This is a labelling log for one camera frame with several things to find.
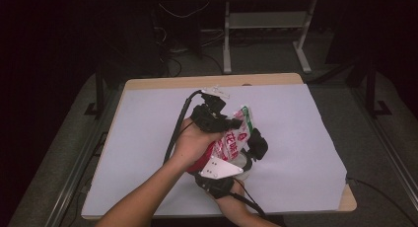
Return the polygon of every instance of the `metal stand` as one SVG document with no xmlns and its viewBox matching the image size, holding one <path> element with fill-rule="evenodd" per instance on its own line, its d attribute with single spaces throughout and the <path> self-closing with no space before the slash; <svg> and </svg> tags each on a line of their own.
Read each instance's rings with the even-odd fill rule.
<svg viewBox="0 0 418 227">
<path fill-rule="evenodd" d="M 296 54 L 298 55 L 299 62 L 301 63 L 302 69 L 305 73 L 309 74 L 312 72 L 310 64 L 308 63 L 307 58 L 305 57 L 304 46 L 305 38 L 307 37 L 308 30 L 310 29 L 311 20 L 314 15 L 314 7 L 316 6 L 316 0 L 312 0 L 310 8 L 308 9 L 307 15 L 305 16 L 304 25 L 302 27 L 302 34 L 299 37 L 298 41 L 293 42 L 293 47 L 295 48 Z"/>
<path fill-rule="evenodd" d="M 98 66 L 96 69 L 96 102 L 89 103 L 84 115 L 95 115 L 95 119 L 99 119 L 105 108 L 105 92 L 104 92 L 104 79 L 102 76 L 102 70 Z"/>
<path fill-rule="evenodd" d="M 231 74 L 230 29 L 256 28 L 301 28 L 298 41 L 293 42 L 296 54 L 305 73 L 311 73 L 310 65 L 305 57 L 303 46 L 308 29 L 314 15 L 316 0 L 312 0 L 308 11 L 300 12 L 261 12 L 261 13 L 231 13 L 230 2 L 225 4 L 225 41 L 224 41 L 224 74 Z"/>
<path fill-rule="evenodd" d="M 367 73 L 366 84 L 366 110 L 369 114 L 376 118 L 377 115 L 392 115 L 391 111 L 383 101 L 378 101 L 381 110 L 375 109 L 375 89 L 376 89 L 376 67 L 370 59 L 369 70 Z"/>
</svg>

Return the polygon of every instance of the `snack bag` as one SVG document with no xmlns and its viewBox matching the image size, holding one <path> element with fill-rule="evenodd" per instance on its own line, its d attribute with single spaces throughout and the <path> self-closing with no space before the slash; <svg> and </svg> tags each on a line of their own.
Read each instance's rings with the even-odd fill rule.
<svg viewBox="0 0 418 227">
<path fill-rule="evenodd" d="M 210 144 L 203 156 L 188 168 L 188 173 L 203 169 L 211 156 L 230 161 L 239 155 L 241 149 L 243 149 L 249 140 L 253 129 L 252 115 L 249 107 L 242 106 L 239 111 L 234 113 L 234 118 L 243 121 L 241 127 L 226 131 L 224 137 Z"/>
</svg>

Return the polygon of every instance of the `black cable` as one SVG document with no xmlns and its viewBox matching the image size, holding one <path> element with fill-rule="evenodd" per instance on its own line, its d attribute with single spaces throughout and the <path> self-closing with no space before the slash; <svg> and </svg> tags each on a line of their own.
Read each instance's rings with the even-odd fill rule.
<svg viewBox="0 0 418 227">
<path fill-rule="evenodd" d="M 178 72 L 177 72 L 177 73 L 175 73 L 175 75 L 172 75 L 172 72 L 170 72 L 170 67 L 168 67 L 169 76 L 170 76 L 170 77 L 177 77 L 177 76 L 181 73 L 181 70 L 182 70 L 181 63 L 180 63 L 179 61 L 177 61 L 177 60 L 173 59 L 173 58 L 168 58 L 168 60 L 171 60 L 171 61 L 173 61 L 173 62 L 177 63 L 177 65 L 178 65 Z"/>
<path fill-rule="evenodd" d="M 247 30 L 248 29 L 244 29 L 230 34 L 230 47 L 249 47 L 255 45 L 255 42 L 245 43 L 248 38 L 252 38 L 248 36 Z"/>
<path fill-rule="evenodd" d="M 164 157 L 164 163 L 163 164 L 166 164 L 166 162 L 170 159 L 170 156 L 172 155 L 174 144 L 175 144 L 175 141 L 178 139 L 179 130 L 180 130 L 181 124 L 184 120 L 185 113 L 187 112 L 187 109 L 190 106 L 191 99 L 193 99 L 193 97 L 197 94 L 202 94 L 202 92 L 201 91 L 193 92 L 184 102 L 183 108 L 180 112 L 180 115 L 178 116 L 177 123 L 176 123 L 174 131 L 173 131 L 172 139 L 170 140 L 169 147 L 167 148 L 167 152 L 166 152 L 166 156 Z"/>
<path fill-rule="evenodd" d="M 109 46 L 113 51 L 115 51 L 119 56 L 121 56 L 123 59 L 126 60 L 126 62 L 130 63 L 131 65 L 135 65 L 135 62 L 133 62 L 128 56 L 126 56 L 122 51 L 120 51 L 116 46 L 114 46 L 109 40 L 107 40 L 102 34 L 99 33 L 99 31 L 95 28 L 95 26 L 92 24 L 92 28 L 96 35 L 103 41 L 107 46 Z"/>
<path fill-rule="evenodd" d="M 193 11 L 193 12 L 191 12 L 191 13 L 188 13 L 187 15 L 177 15 L 177 14 L 175 14 L 175 13 L 173 13 L 173 12 L 171 12 L 171 11 L 169 11 L 166 7 L 164 7 L 161 3 L 159 3 L 159 6 L 162 8 L 162 9 L 164 9 L 164 11 L 166 11 L 168 14 L 170 14 L 170 15 L 172 15 L 172 16 L 174 16 L 174 17 L 177 17 L 177 18 L 188 18 L 188 17 L 191 17 L 191 16 L 193 16 L 194 14 L 196 14 L 196 13 L 199 13 L 199 12 L 201 12 L 202 10 L 204 10 L 208 5 L 209 5 L 209 3 L 210 2 L 207 2 L 203 7 L 200 7 L 199 9 L 197 9 L 197 10 L 195 10 L 195 11 Z"/>
<path fill-rule="evenodd" d="M 178 136 L 177 136 L 177 139 L 181 136 L 181 134 L 186 130 L 186 129 L 188 129 L 192 124 L 194 124 L 194 121 L 192 121 L 191 123 L 189 123 L 185 128 L 183 128 L 179 133 L 178 133 Z"/>
<path fill-rule="evenodd" d="M 364 182 L 364 181 L 361 181 L 361 180 L 356 180 L 356 179 L 353 179 L 353 178 L 350 178 L 350 177 L 347 177 L 347 180 L 352 180 L 352 181 L 355 181 L 355 182 L 357 182 L 357 183 L 360 183 L 360 184 L 362 184 L 362 185 L 364 185 L 364 186 L 367 186 L 367 187 L 369 187 L 370 189 L 373 189 L 373 190 L 375 190 L 377 193 L 379 193 L 381 196 L 383 196 L 384 198 L 386 198 L 390 203 L 392 203 L 410 222 L 411 222 L 411 224 L 413 225 L 413 226 L 415 226 L 415 227 L 418 227 L 418 225 L 414 222 L 414 220 L 406 213 L 406 211 L 404 211 L 403 209 L 402 209 L 402 207 L 400 207 L 400 205 L 398 205 L 396 202 L 394 202 L 394 200 L 392 199 L 392 198 L 390 198 L 387 194 L 385 194 L 383 191 L 381 191 L 381 190 L 379 190 L 378 188 L 376 188 L 376 187 L 374 187 L 374 186 L 372 186 L 372 185 L 370 185 L 370 184 L 368 184 L 368 183 L 366 183 L 366 182 Z"/>
<path fill-rule="evenodd" d="M 248 205 L 252 209 L 256 210 L 262 218 L 264 218 L 264 219 L 266 218 L 266 215 L 265 215 L 264 211 L 255 202 L 251 202 L 250 200 L 248 200 L 247 198 L 243 197 L 240 194 L 230 192 L 229 195 L 232 196 L 233 198 L 239 200 L 239 201 L 242 201 L 243 203 L 245 203 L 246 205 Z"/>
<path fill-rule="evenodd" d="M 217 36 L 215 36 L 214 38 L 210 38 L 210 39 L 208 39 L 208 40 L 206 40 L 206 41 L 203 41 L 202 43 L 201 43 L 201 47 L 206 47 L 206 46 L 209 46 L 209 45 L 211 45 L 211 44 L 213 44 L 213 43 L 215 43 L 215 42 L 220 42 L 220 41 L 223 41 L 225 38 L 224 38 L 224 31 L 223 30 L 219 30 L 221 33 L 220 34 L 218 34 Z"/>
<path fill-rule="evenodd" d="M 243 187 L 243 190 L 245 191 L 245 193 L 248 195 L 248 197 L 252 200 L 252 202 L 254 202 L 254 204 L 258 205 L 255 200 L 252 198 L 252 196 L 248 193 L 248 191 L 245 189 L 244 185 L 241 184 L 241 182 L 239 180 L 237 180 L 236 178 L 233 178 L 235 181 L 237 181 L 237 183 Z"/>
<path fill-rule="evenodd" d="M 95 157 L 95 156 L 96 156 L 96 153 L 98 152 L 99 148 L 101 148 L 101 146 L 103 146 L 103 145 L 105 144 L 105 142 L 103 141 L 103 139 L 104 139 L 104 136 L 105 136 L 105 135 L 108 135 L 108 132 L 107 132 L 107 131 L 102 132 L 102 135 L 101 135 L 101 137 L 99 138 L 99 141 L 98 141 L 98 143 L 96 144 L 95 149 L 94 149 L 94 150 L 93 150 L 93 152 L 92 152 L 92 155 L 89 157 L 89 160 L 87 161 L 86 166 L 83 168 L 82 178 L 83 178 L 84 174 L 86 173 L 87 167 L 89 166 L 89 164 L 90 164 L 90 162 L 92 161 L 93 157 Z M 77 182 L 76 189 L 79 187 L 79 185 L 80 185 L 80 182 L 81 182 L 82 178 L 80 178 L 80 180 Z M 72 196 L 71 196 L 71 200 L 70 200 L 70 203 L 71 203 L 71 201 L 73 201 L 74 196 L 75 196 L 75 195 L 74 195 L 74 194 L 72 194 Z M 65 211 L 64 211 L 64 215 L 63 215 L 63 216 L 65 216 L 65 215 L 67 214 L 67 212 L 68 212 L 68 208 L 69 208 L 69 205 L 66 207 L 66 209 L 65 209 Z"/>
<path fill-rule="evenodd" d="M 203 53 L 202 53 L 202 56 L 205 56 L 207 58 L 212 59 L 216 63 L 216 65 L 218 66 L 219 70 L 221 70 L 221 74 L 224 74 L 224 70 L 223 70 L 221 64 L 219 64 L 219 62 L 215 58 L 213 58 L 212 56 L 209 56 L 207 54 L 203 54 Z"/>
<path fill-rule="evenodd" d="M 360 57 L 356 56 L 356 57 L 348 60 L 347 62 L 329 70 L 327 73 L 323 74 L 322 76 L 319 76 L 318 78 L 312 79 L 311 81 L 307 81 L 306 84 L 308 84 L 308 85 L 321 84 L 321 83 L 331 79 L 332 77 L 338 75 L 339 73 L 351 68 L 353 65 L 358 63 L 360 61 L 360 59 L 361 59 Z"/>
<path fill-rule="evenodd" d="M 85 182 L 83 187 L 93 178 L 93 176 L 89 177 Z M 76 213 L 74 214 L 73 219 L 71 220 L 70 224 L 68 225 L 68 227 L 72 226 L 74 224 L 74 222 L 77 219 L 77 214 L 78 214 L 78 205 L 79 205 L 79 201 L 80 201 L 80 195 L 81 192 L 79 191 L 78 195 L 77 195 L 77 199 L 76 199 Z"/>
</svg>

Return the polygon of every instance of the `cable on floor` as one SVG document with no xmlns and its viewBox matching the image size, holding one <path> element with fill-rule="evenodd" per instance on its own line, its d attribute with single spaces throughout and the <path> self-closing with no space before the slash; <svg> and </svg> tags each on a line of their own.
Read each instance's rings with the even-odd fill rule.
<svg viewBox="0 0 418 227">
<path fill-rule="evenodd" d="M 174 17 L 177 17 L 177 18 L 188 18 L 188 17 L 190 17 L 190 16 L 192 16 L 192 15 L 194 15 L 194 14 L 196 14 L 196 13 L 198 13 L 198 12 L 201 12 L 203 9 L 205 9 L 207 6 L 209 5 L 209 2 L 207 2 L 203 7 L 201 7 L 201 8 L 199 8 L 199 9 L 197 9 L 197 10 L 195 10 L 195 11 L 193 11 L 193 12 L 191 12 L 191 13 L 189 13 L 189 14 L 186 14 L 186 15 L 177 15 L 177 14 L 175 14 L 175 13 L 173 13 L 173 12 L 171 12 L 171 11 L 169 11 L 167 8 L 165 8 L 161 3 L 159 4 L 159 6 L 162 8 L 162 9 L 164 9 L 164 11 L 166 11 L 167 13 L 169 13 L 170 15 L 172 15 L 172 16 L 174 16 Z"/>
<path fill-rule="evenodd" d="M 86 173 L 86 170 L 87 170 L 87 168 L 89 167 L 89 164 L 92 162 L 92 159 L 93 159 L 93 157 L 96 157 L 96 156 L 100 156 L 101 154 L 98 154 L 97 152 L 98 152 L 98 150 L 101 148 L 101 147 L 103 147 L 104 145 L 105 145 L 105 136 L 107 136 L 108 135 L 108 132 L 107 131 L 105 131 L 105 132 L 102 132 L 102 135 L 101 135 L 101 137 L 99 138 L 99 141 L 98 141 L 98 143 L 96 144 L 96 146 L 95 146 L 95 149 L 93 150 L 93 152 L 92 152 L 92 155 L 89 157 L 89 160 L 87 161 L 87 163 L 86 163 L 86 166 L 84 167 L 84 169 L 83 169 L 83 172 L 82 172 L 82 178 L 80 178 L 80 180 L 77 182 L 77 185 L 76 185 L 76 191 L 79 191 L 78 190 L 78 188 L 79 188 L 79 186 L 80 186 L 80 183 L 81 183 L 81 181 L 82 181 L 82 179 L 83 179 L 83 177 L 84 177 L 84 175 L 85 175 L 85 173 Z M 74 200 L 74 197 L 76 196 L 76 194 L 73 194 L 72 196 L 71 196 L 71 199 L 70 199 L 70 203 Z M 78 209 L 78 199 L 79 199 L 79 197 L 80 197 L 80 192 L 78 193 L 78 195 L 77 195 L 77 199 L 76 199 L 76 215 L 75 215 L 75 217 L 74 218 L 77 218 L 77 209 Z M 70 207 L 70 205 L 68 205 L 67 206 L 67 208 L 65 209 L 65 211 L 64 211 L 64 214 L 63 214 L 63 216 L 65 217 L 65 215 L 67 214 L 67 212 L 68 212 L 68 209 L 69 209 L 69 207 Z M 60 223 L 59 223 L 59 226 L 61 226 L 62 225 L 62 222 L 63 222 L 63 220 L 64 220 L 64 217 L 61 219 L 61 221 L 60 221 Z"/>
<path fill-rule="evenodd" d="M 87 185 L 88 182 L 90 182 L 93 179 L 93 176 L 89 177 L 85 182 L 83 187 L 85 187 Z M 68 227 L 71 227 L 77 219 L 77 215 L 78 215 L 78 205 L 80 202 L 80 196 L 81 196 L 82 192 L 79 190 L 78 194 L 77 194 L 77 199 L 76 199 L 76 213 L 74 214 L 73 219 L 71 220 L 70 224 L 68 225 Z"/>
<path fill-rule="evenodd" d="M 374 187 L 374 186 L 372 186 L 372 185 L 370 185 L 370 184 L 368 184 L 368 183 L 366 183 L 364 181 L 361 181 L 361 180 L 353 179 L 353 178 L 350 178 L 350 177 L 347 177 L 347 180 L 348 181 L 357 182 L 357 183 L 362 184 L 362 185 L 364 185 L 364 186 L 366 186 L 366 187 L 368 187 L 370 189 L 373 189 L 374 191 L 376 191 L 377 193 L 379 193 L 381 196 L 383 196 L 385 199 L 387 199 L 391 204 L 393 204 L 409 220 L 409 222 L 411 222 L 411 224 L 413 226 L 418 227 L 418 225 L 414 222 L 414 220 L 412 219 L 412 217 L 409 216 L 406 213 L 406 211 L 403 210 L 402 207 L 400 207 L 400 205 L 398 205 L 392 198 L 390 198 L 387 194 L 385 194 L 380 189 L 378 189 L 378 188 L 376 188 L 376 187 Z"/>
<path fill-rule="evenodd" d="M 224 74 L 224 70 L 223 70 L 221 64 L 219 64 L 219 62 L 214 57 L 209 56 L 207 54 L 202 54 L 202 56 L 212 59 L 216 63 L 216 65 L 218 66 L 219 70 L 221 70 L 221 74 Z"/>
</svg>

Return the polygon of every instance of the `forearm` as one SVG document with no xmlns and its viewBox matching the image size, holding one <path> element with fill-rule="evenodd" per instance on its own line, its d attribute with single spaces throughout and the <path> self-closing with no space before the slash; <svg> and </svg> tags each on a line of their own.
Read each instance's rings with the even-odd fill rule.
<svg viewBox="0 0 418 227">
<path fill-rule="evenodd" d="M 232 189 L 232 193 L 244 196 L 244 183 L 241 181 L 235 181 Z M 271 223 L 258 215 L 252 214 L 246 208 L 245 204 L 231 195 L 224 196 L 216 199 L 222 213 L 234 224 L 240 227 L 272 227 L 278 226 Z"/>
<path fill-rule="evenodd" d="M 147 226 L 186 169 L 187 164 L 171 158 L 144 184 L 118 202 L 97 226 Z"/>
</svg>

